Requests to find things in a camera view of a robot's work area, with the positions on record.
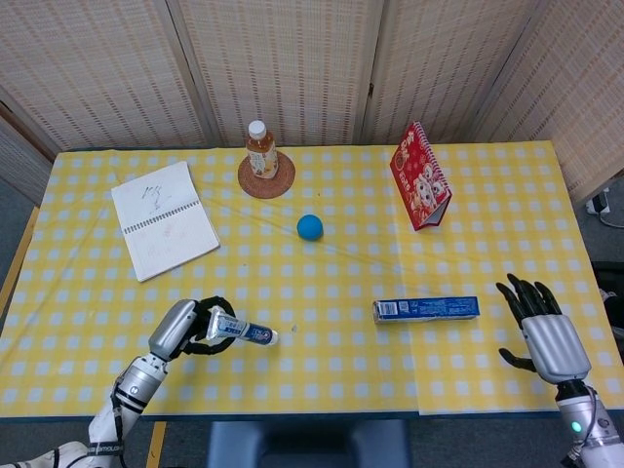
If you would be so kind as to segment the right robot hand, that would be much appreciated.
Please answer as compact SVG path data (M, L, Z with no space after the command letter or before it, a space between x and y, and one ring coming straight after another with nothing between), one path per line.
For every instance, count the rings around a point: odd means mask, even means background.
M510 366L537 373L544 381L559 385L582 380L592 366L570 318L548 287L530 283L512 273L510 286L496 285L507 301L525 340L529 356L522 358L506 348L498 350Z

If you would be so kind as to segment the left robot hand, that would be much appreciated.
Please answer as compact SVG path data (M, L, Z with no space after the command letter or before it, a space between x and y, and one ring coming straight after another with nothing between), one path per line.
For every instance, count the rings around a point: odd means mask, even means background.
M208 340L211 309L215 306L227 315L236 317L231 304L220 296L179 300L149 337L149 352L170 362L182 353L212 356L225 351L234 342L233 337L226 337L218 344L204 343Z

